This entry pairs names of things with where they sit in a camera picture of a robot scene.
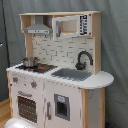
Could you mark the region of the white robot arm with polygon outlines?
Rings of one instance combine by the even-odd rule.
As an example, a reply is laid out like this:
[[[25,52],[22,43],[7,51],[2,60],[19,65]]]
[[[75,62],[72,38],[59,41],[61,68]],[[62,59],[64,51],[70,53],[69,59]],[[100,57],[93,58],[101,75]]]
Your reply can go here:
[[[37,128],[37,127],[25,120],[19,118],[11,118],[5,123],[4,128]]]

